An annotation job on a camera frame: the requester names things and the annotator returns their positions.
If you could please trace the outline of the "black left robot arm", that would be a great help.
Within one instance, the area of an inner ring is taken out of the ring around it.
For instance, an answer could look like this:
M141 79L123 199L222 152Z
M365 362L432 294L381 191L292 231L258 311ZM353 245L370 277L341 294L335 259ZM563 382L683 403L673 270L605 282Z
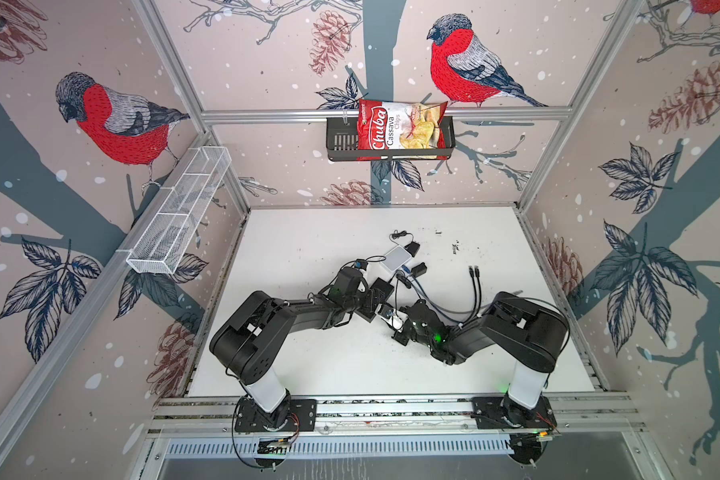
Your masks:
M235 420L244 432L278 431L297 425L291 393L276 376L273 364L291 333L330 330L351 321L370 294L366 260L348 262L317 293L304 300L282 300L258 290L251 293L209 342L210 353L235 378L246 396L244 413Z

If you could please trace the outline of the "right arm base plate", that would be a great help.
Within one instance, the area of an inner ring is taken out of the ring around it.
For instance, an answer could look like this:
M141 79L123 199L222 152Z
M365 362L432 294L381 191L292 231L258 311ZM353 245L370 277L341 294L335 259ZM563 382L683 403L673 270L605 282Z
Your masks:
M473 397L471 417L479 430L554 430L557 422L549 400L540 396L536 405L526 408L508 395Z

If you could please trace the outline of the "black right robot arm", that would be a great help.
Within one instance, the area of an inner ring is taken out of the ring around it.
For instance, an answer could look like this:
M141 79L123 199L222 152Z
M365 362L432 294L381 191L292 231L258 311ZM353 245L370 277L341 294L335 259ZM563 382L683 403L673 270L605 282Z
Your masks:
M503 396L472 400L471 417L480 429L557 428L542 391L570 338L569 323L561 313L502 291L477 318L457 326L445 325L423 299L394 314L389 324L395 341L424 345L448 366L460 365L491 346L515 360Z

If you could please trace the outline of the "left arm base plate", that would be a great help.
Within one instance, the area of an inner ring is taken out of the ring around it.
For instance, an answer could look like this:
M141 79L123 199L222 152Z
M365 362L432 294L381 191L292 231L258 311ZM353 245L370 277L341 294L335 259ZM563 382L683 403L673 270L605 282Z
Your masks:
M259 407L251 397L239 400L234 414L236 433L312 432L317 416L315 399L286 397L271 413Z

